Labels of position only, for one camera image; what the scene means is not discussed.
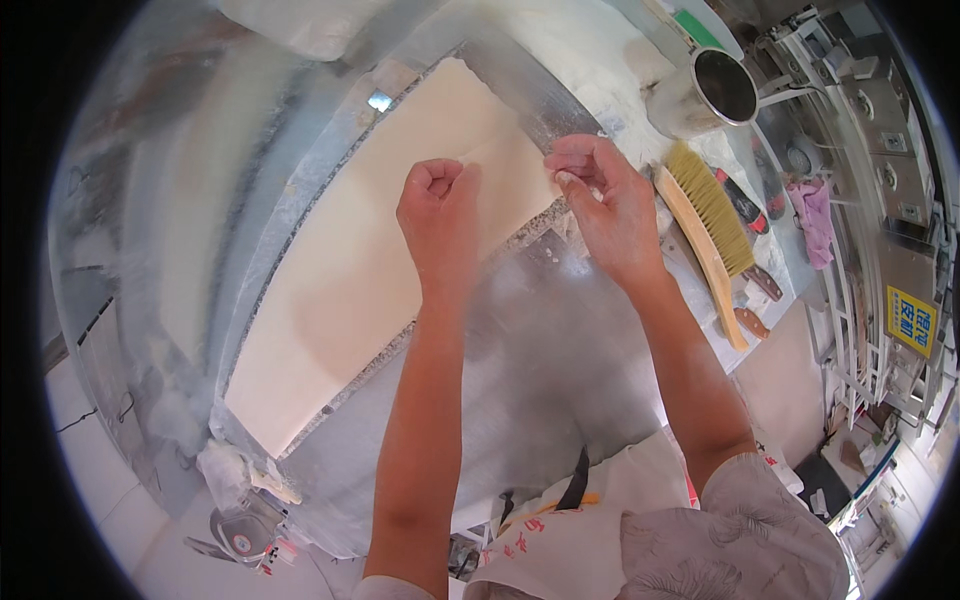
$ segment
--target dough scrap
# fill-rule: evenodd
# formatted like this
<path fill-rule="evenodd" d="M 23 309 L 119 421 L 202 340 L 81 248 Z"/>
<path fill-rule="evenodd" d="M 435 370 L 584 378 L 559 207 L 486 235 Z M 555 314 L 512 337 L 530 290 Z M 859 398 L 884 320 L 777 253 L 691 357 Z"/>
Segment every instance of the dough scrap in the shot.
<path fill-rule="evenodd" d="M 461 60 L 438 64 L 327 187 L 253 320 L 225 403 L 271 456 L 420 310 L 396 203 L 410 167 L 438 156 L 483 167 L 481 258 L 560 195 L 516 115 Z"/>

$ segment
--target pink cloth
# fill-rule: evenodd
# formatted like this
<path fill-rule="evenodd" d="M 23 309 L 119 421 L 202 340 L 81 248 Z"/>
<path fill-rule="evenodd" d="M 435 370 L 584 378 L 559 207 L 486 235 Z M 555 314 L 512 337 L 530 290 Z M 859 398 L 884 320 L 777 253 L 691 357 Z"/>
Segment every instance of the pink cloth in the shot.
<path fill-rule="evenodd" d="M 827 183 L 815 178 L 786 186 L 790 203 L 797 211 L 800 226 L 804 228 L 806 254 L 817 271 L 833 260 L 830 242 L 833 240 L 833 221 L 830 220 L 830 192 Z"/>

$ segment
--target metal cup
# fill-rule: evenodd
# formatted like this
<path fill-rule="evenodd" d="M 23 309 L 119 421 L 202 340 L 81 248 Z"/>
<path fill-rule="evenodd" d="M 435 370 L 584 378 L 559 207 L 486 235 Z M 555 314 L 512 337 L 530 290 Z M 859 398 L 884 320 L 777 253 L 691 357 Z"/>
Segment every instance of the metal cup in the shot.
<path fill-rule="evenodd" d="M 646 102 L 651 125 L 674 139 L 746 125 L 758 104 L 754 78 L 718 48 L 698 48 L 690 64 L 655 85 Z"/>

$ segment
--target yellow sign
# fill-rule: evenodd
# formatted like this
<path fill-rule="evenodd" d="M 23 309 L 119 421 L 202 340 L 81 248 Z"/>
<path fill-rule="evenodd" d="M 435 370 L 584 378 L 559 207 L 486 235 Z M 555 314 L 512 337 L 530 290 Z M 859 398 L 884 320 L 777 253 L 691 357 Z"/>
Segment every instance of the yellow sign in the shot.
<path fill-rule="evenodd" d="M 936 308 L 887 286 L 887 330 L 891 334 L 929 358 L 936 326 Z"/>

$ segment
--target apron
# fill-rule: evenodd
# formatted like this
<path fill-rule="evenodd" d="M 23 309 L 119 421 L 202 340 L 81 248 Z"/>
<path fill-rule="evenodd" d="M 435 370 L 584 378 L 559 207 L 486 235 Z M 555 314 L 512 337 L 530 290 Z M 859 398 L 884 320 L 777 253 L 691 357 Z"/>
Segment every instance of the apron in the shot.
<path fill-rule="evenodd" d="M 623 513 L 690 506 L 684 469 L 662 430 L 591 468 L 580 506 L 556 510 L 570 479 L 504 519 L 501 535 L 480 552 L 465 600 L 490 597 L 490 583 L 542 600 L 612 600 L 627 583 Z"/>

